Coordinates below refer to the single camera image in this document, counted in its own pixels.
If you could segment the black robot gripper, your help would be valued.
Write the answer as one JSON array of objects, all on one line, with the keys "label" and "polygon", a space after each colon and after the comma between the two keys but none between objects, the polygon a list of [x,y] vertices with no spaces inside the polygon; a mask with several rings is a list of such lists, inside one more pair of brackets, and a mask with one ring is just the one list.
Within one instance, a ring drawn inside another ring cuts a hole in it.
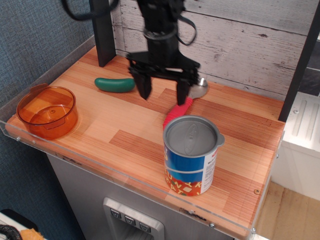
[{"label": "black robot gripper", "polygon": [[151,78],[176,81],[177,104],[183,105],[190,86],[198,81],[200,64],[184,56],[179,50],[176,34],[147,36],[147,51],[128,53],[129,72],[133,76],[140,96],[147,100],[151,90]]}]

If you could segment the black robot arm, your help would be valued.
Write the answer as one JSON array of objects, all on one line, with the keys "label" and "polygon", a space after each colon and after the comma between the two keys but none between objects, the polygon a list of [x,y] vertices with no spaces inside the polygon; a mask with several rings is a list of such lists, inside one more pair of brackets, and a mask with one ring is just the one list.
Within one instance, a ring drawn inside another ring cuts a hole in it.
[{"label": "black robot arm", "polygon": [[179,50],[183,41],[179,36],[178,22],[191,27],[195,24],[182,16],[185,11],[182,0],[139,0],[138,6],[144,19],[143,34],[147,51],[127,54],[129,72],[143,99],[152,90],[152,78],[176,82],[178,105],[183,105],[190,87],[198,82],[200,64]]}]

